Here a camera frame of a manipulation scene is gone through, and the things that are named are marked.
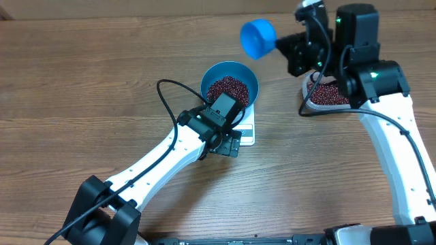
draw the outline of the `wood grain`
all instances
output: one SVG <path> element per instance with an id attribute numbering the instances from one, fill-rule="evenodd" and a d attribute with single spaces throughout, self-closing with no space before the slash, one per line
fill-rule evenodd
<path id="1" fill-rule="evenodd" d="M 1 22 L 0 244 L 42 244 L 82 181 L 116 174 L 160 143 L 171 122 L 158 79 L 198 89 L 225 60 L 260 80 L 256 144 L 183 169 L 147 206 L 143 233 L 266 237 L 392 224 L 388 183 L 356 116 L 299 117 L 302 78 L 278 52 L 255 62 L 241 50 L 240 26 L 256 18 L 274 19 L 279 35 L 302 30 L 291 14 Z M 407 75 L 436 161 L 436 14 L 382 12 L 379 36 L 382 56 Z M 163 94 L 175 114 L 200 104 L 177 86 Z"/>

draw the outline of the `blue cup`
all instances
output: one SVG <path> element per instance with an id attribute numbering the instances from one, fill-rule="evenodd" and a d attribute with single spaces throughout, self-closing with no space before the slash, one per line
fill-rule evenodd
<path id="1" fill-rule="evenodd" d="M 253 20 L 240 30 L 240 42 L 245 52 L 255 60 L 274 50 L 276 40 L 277 34 L 268 20 Z"/>

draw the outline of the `blue bowl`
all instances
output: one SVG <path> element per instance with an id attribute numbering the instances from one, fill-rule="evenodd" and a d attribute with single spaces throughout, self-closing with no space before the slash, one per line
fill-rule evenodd
<path id="1" fill-rule="evenodd" d="M 247 85 L 249 90 L 247 108 L 253 105 L 259 95 L 258 79 L 248 67 L 236 61 L 224 61 L 212 66 L 203 76 L 200 85 L 201 95 L 207 98 L 207 92 L 211 85 L 225 76 L 232 76 Z"/>

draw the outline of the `digital scale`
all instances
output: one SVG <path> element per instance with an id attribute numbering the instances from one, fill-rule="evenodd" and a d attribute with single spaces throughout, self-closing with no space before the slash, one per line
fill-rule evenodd
<path id="1" fill-rule="evenodd" d="M 255 142 L 254 105 L 249 106 L 245 110 L 245 116 L 243 120 L 233 129 L 240 131 L 242 133 L 242 137 L 240 139 L 241 146 L 254 145 Z"/>

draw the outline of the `black bracket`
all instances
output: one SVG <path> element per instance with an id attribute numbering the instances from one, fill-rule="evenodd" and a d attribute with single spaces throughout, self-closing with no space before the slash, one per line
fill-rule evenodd
<path id="1" fill-rule="evenodd" d="M 95 176 L 85 180 L 78 189 L 63 225 L 66 226 L 112 194 L 111 184 L 103 183 Z M 114 218 L 111 219 L 103 210 L 97 209 L 62 236 L 73 245 L 134 245 L 141 218 L 141 213 L 135 209 L 136 203 L 119 197 L 104 206 L 108 204 L 117 209 Z"/>

